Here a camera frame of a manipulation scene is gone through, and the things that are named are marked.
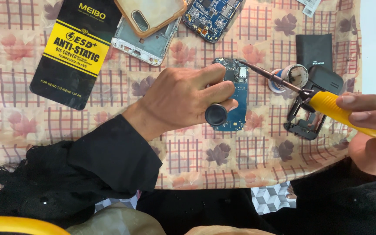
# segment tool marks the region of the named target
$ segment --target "bare foot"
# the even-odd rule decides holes
[[[294,190],[291,185],[288,187],[287,191],[290,193],[286,196],[288,199],[297,199],[297,195],[294,194]]]

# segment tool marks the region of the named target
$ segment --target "hand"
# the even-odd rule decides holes
[[[236,100],[228,99],[234,84],[223,82],[225,73],[219,63],[201,70],[167,68],[123,116],[147,141],[167,131],[205,123],[204,113],[212,103],[220,103],[227,111],[238,106]]]
[[[336,104],[352,111],[349,121],[357,127],[376,129],[376,95],[354,95],[344,93],[336,100]],[[376,139],[363,133],[357,135],[349,143],[349,155],[360,170],[376,176]]]

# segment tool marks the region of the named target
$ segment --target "tiled floor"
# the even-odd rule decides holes
[[[274,186],[251,188],[253,205],[259,215],[263,215],[269,212],[277,211],[283,207],[295,208],[295,199],[291,200],[286,198],[288,194],[287,189],[290,185],[289,182],[277,184]],[[136,208],[137,197],[134,196],[131,199],[107,199],[103,200],[95,205],[95,212],[121,201],[129,208]]]

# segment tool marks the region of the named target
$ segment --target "plaid pattern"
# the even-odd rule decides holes
[[[180,24],[160,67],[113,49],[86,108],[70,109],[29,90],[54,23],[46,18],[50,7],[45,5],[53,7],[59,1],[0,0],[0,164],[24,159],[34,145],[77,140],[140,99],[133,84],[148,76],[157,78],[166,67],[201,69],[217,57],[245,59],[268,70],[294,64],[296,34],[331,33],[334,70],[346,79],[355,78],[354,91],[361,90],[359,0],[325,0],[313,18],[302,14],[304,6],[295,0],[245,0],[242,11],[216,44],[204,42]],[[340,22],[354,15],[356,29],[346,31]],[[278,25],[285,20],[288,25]],[[266,78],[249,72],[244,130],[221,132],[202,124],[164,133],[150,142],[163,161],[157,189],[281,184],[345,157],[347,150],[341,140],[353,135],[347,126],[327,118],[314,141],[287,133],[283,123],[294,95],[272,93]],[[297,118],[305,118],[305,113]],[[286,206],[283,198],[271,199],[271,206],[262,211],[279,208],[282,203]]]

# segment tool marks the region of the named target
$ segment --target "person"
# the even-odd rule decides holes
[[[259,216],[250,189],[154,190],[162,163],[148,141],[205,123],[212,103],[235,109],[237,101],[229,99],[234,85],[224,75],[220,64],[165,69],[142,99],[77,141],[35,146],[18,166],[0,166],[0,215],[91,227],[87,223],[99,214],[91,218],[96,202],[131,198],[141,190],[138,212],[126,218],[143,214],[169,235],[211,225],[274,234],[376,234],[376,139],[362,133],[349,144],[350,158],[291,182],[296,209]],[[376,129],[376,95],[347,93],[336,102],[352,111],[353,125]]]

